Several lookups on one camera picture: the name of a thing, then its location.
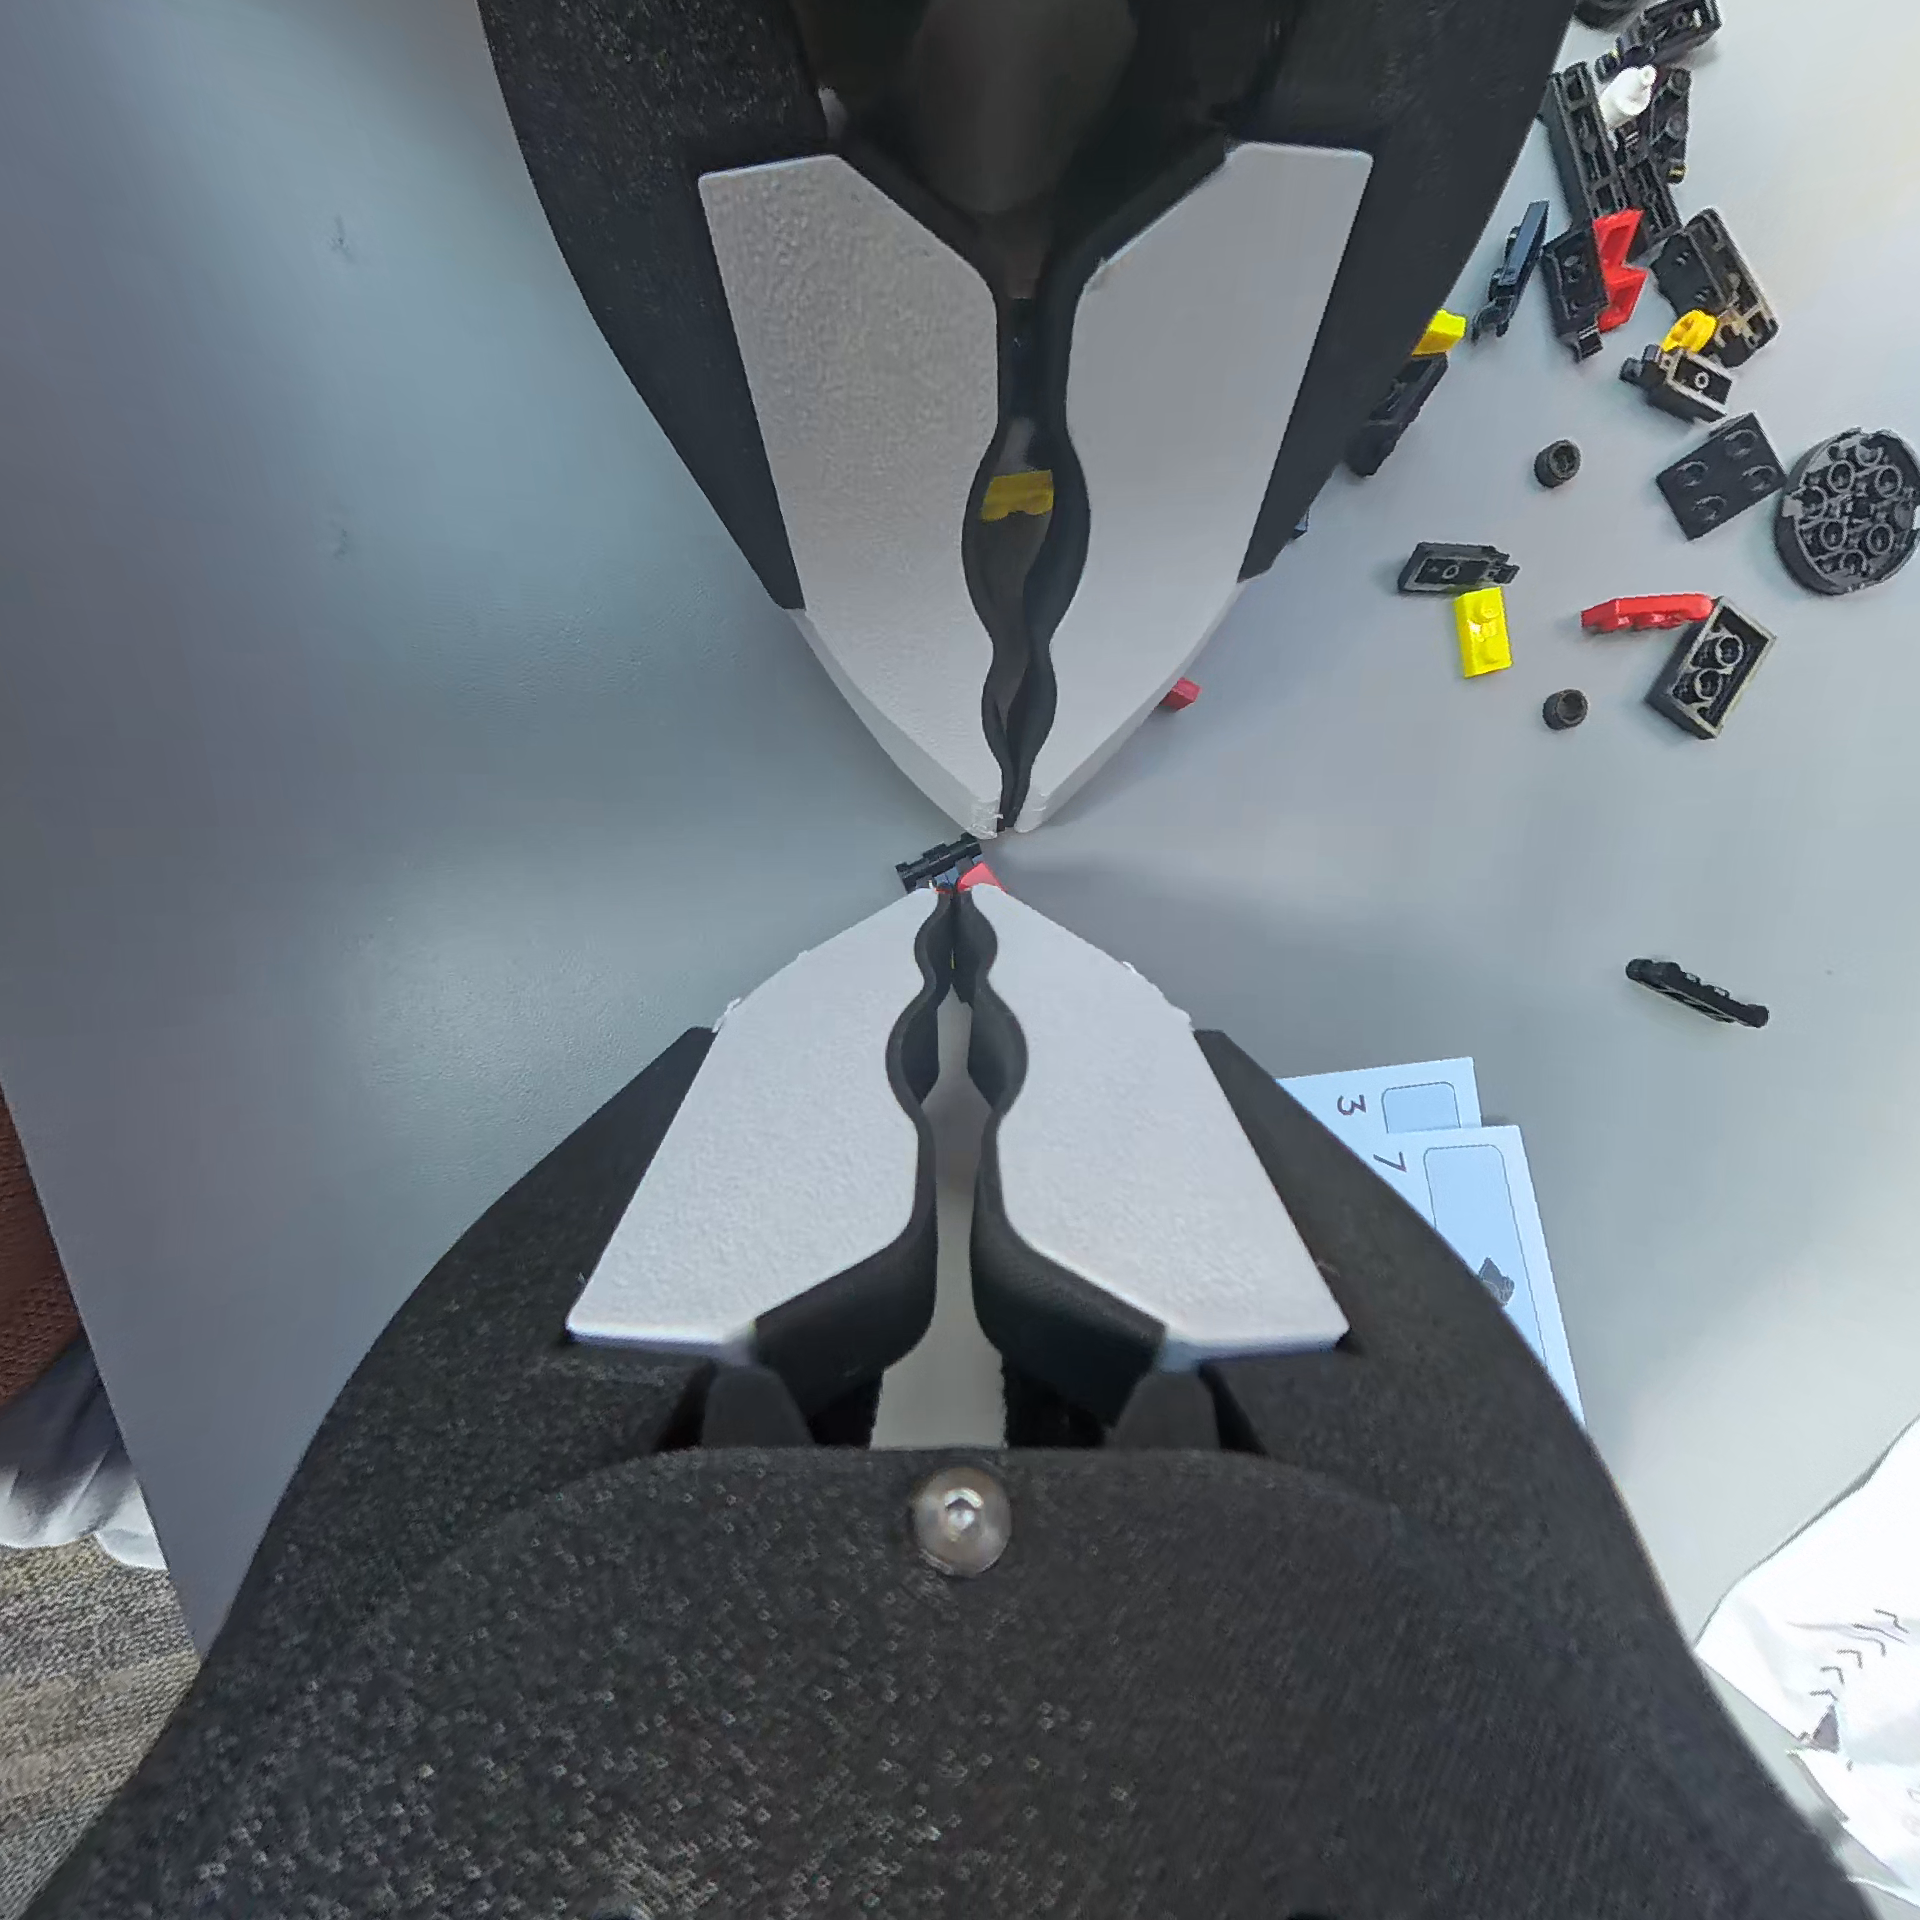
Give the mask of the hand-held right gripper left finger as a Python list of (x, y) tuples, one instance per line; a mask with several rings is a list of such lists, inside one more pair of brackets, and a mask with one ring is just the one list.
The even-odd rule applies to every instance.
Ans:
[(759, 1364), (811, 1418), (875, 1387), (936, 1303), (951, 978), (952, 899), (908, 895), (727, 1009), (566, 1336)]

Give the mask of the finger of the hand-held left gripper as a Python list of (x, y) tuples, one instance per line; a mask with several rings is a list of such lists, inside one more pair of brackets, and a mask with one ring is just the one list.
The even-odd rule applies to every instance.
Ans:
[(791, 617), (895, 768), (996, 835), (996, 641), (968, 576), (1003, 430), (982, 231), (878, 152), (708, 171), (700, 202), (798, 576)]
[(1086, 527), (1043, 654), (1051, 719), (1016, 832), (1038, 830), (1162, 704), (1242, 593), (1374, 158), (1231, 143), (1072, 299), (1062, 436)]

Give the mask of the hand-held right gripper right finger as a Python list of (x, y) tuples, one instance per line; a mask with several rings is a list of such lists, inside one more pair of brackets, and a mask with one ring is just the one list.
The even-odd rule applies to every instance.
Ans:
[(990, 1108), (974, 1303), (1020, 1377), (1116, 1425), (1147, 1377), (1336, 1346), (1349, 1316), (1182, 1009), (996, 886), (955, 899), (955, 985)]

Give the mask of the open blue instruction booklet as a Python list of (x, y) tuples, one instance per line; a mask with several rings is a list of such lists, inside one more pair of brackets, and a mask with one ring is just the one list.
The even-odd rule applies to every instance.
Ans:
[(1519, 1130), (1486, 1124), (1469, 1059), (1283, 1078), (1495, 1296), (1583, 1423), (1565, 1319)]

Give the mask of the pile of toy bricks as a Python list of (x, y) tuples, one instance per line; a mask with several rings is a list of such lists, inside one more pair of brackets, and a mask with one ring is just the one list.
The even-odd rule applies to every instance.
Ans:
[[(1542, 289), (1555, 345), (1578, 366), (1588, 366), (1610, 336), (1631, 329), (1647, 287), (1669, 305), (1670, 326), (1661, 338), (1647, 338), (1628, 355), (1619, 377), (1647, 409), (1695, 432), (1695, 441), (1651, 482), (1688, 543), (1756, 507), (1772, 511), (1773, 543), (1773, 519), (1794, 465), (1847, 428), (1891, 430), (1915, 454), (1914, 439), (1893, 428), (1854, 424), (1816, 436), (1788, 463), (1758, 414), (1738, 411), (1742, 369), (1781, 338), (1781, 312), (1724, 210), (1686, 212), (1676, 200), (1688, 182), (1695, 63), (1722, 35), (1724, 9), (1567, 4), (1583, 30), (1611, 39), (1594, 58), (1557, 66), (1535, 110), (1565, 219), (1557, 231), (1551, 200), (1525, 206), (1477, 306), (1467, 316), (1444, 306), (1430, 316), (1408, 361), (1354, 432), (1343, 450), (1349, 474), (1379, 474), (1442, 385), (1460, 345), (1504, 338), (1533, 283)], [(1395, 593), (1448, 609), (1455, 671), (1472, 684), (1512, 666), (1504, 595), (1517, 576), (1519, 566), (1500, 545), (1422, 539), (1399, 568)], [(1810, 595), (1835, 602), (1861, 593)], [(1644, 704), (1695, 738), (1724, 734), (1725, 716), (1776, 644), (1725, 595), (1710, 593), (1602, 598), (1578, 612), (1578, 628), (1591, 641), (1674, 633), (1670, 654)]]

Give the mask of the black long toy plate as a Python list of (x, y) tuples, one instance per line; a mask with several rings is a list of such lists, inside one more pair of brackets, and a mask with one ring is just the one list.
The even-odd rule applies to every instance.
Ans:
[(1738, 1024), (1748, 1031), (1762, 1031), (1768, 1024), (1768, 1009), (1765, 1004), (1740, 999), (1669, 958), (1630, 958), (1623, 966), (1623, 977), (1646, 992), (1654, 992), (1717, 1024)]

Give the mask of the black round toy plate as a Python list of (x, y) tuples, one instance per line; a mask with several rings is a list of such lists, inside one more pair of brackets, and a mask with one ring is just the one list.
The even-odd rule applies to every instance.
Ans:
[(1773, 519), (1789, 576), (1843, 598), (1891, 582), (1915, 551), (1917, 459), (1891, 430), (1847, 428), (1791, 470)]

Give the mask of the brown upholstered chair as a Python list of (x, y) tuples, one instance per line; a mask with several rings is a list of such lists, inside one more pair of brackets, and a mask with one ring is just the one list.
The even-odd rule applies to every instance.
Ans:
[(82, 1334), (54, 1238), (3, 1105), (3, 1409), (19, 1401)]

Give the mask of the pale grey cloth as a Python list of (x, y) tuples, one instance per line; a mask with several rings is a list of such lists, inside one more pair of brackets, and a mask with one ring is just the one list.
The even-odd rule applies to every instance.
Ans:
[(82, 1542), (119, 1567), (166, 1571), (85, 1336), (3, 1411), (3, 1547)]

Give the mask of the torn white paper bag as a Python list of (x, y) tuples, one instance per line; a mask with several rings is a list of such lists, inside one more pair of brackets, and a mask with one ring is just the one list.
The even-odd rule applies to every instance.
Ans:
[(1789, 1739), (1862, 1884), (1917, 1900), (1917, 1426), (1751, 1569), (1695, 1657)]

